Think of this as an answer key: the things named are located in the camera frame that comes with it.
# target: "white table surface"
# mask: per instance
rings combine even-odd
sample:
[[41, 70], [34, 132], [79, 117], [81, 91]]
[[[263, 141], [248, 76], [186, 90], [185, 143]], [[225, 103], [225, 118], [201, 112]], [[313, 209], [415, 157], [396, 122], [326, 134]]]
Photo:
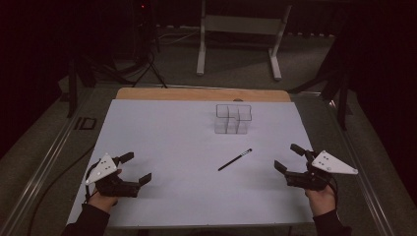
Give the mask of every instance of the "white table surface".
[[[247, 135], [214, 133], [215, 106], [230, 101], [113, 100], [89, 167], [106, 153], [135, 158], [119, 165], [120, 178], [152, 180], [137, 198], [122, 198], [108, 226], [198, 227], [312, 222], [304, 190], [288, 187], [273, 167], [306, 171], [306, 159], [291, 144], [311, 149], [292, 102], [239, 102], [252, 106]], [[240, 153], [253, 151], [221, 171]], [[81, 183], [68, 222], [85, 200]]]

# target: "dark background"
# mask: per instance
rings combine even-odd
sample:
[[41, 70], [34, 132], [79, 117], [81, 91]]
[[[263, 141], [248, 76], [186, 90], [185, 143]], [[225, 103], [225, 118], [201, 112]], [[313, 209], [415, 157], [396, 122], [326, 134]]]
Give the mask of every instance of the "dark background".
[[[216, 1], [209, 2], [209, 11], [221, 13], [227, 9]], [[286, 32], [301, 32], [305, 37], [311, 33], [337, 36], [327, 66], [332, 66], [332, 57], [342, 61], [351, 57], [350, 88], [358, 93], [362, 108], [416, 203], [417, 4], [393, 0], [294, 2]], [[68, 74], [75, 44], [96, 58], [110, 53], [111, 35], [117, 33], [117, 27], [103, 31], [96, 11], [99, 3], [1, 3], [0, 156], [61, 95], [57, 82]], [[156, 20], [162, 26], [200, 24], [200, 1], [159, 0], [154, 6]], [[250, 4], [245, 5], [234, 14], [267, 17], [283, 10], [252, 9]]]

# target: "pen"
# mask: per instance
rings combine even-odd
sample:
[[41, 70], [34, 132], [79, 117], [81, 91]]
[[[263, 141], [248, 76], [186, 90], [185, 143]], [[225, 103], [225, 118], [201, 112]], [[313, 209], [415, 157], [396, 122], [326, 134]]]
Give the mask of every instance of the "pen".
[[237, 156], [237, 157], [235, 157], [234, 159], [232, 159], [232, 160], [230, 160], [229, 162], [227, 162], [225, 165], [223, 165], [223, 166], [221, 166], [220, 168], [218, 168], [218, 171], [220, 171], [220, 170], [222, 170], [222, 169], [226, 168], [226, 166], [227, 166], [227, 165], [229, 165], [229, 164], [231, 164], [231, 163], [235, 162], [235, 161], [236, 161], [236, 160], [238, 160], [240, 157], [242, 157], [242, 156], [246, 155], [247, 153], [249, 153], [249, 152], [251, 152], [251, 151], [252, 151], [252, 149], [251, 149], [251, 148], [249, 148], [247, 151], [243, 152], [242, 154], [238, 155], [238, 156]]

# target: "white mounting bracket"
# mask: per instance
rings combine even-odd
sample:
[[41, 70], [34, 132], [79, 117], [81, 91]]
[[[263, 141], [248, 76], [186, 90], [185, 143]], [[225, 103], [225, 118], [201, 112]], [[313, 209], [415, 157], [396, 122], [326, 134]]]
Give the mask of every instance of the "white mounting bracket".
[[99, 161], [95, 169], [89, 175], [88, 180], [86, 180], [86, 185], [94, 183], [95, 181], [98, 181], [116, 171], [116, 164], [114, 163], [111, 156], [108, 153], [106, 153], [104, 157]]
[[341, 160], [327, 153], [325, 150], [315, 158], [312, 165], [328, 173], [358, 174], [357, 169], [345, 164]]

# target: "pen holder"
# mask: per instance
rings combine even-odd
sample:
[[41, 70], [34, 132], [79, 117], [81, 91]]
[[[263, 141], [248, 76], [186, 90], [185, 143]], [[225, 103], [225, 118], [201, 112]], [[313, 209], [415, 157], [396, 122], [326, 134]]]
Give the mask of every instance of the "pen holder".
[[246, 135], [252, 121], [250, 105], [218, 104], [215, 107], [216, 134]]

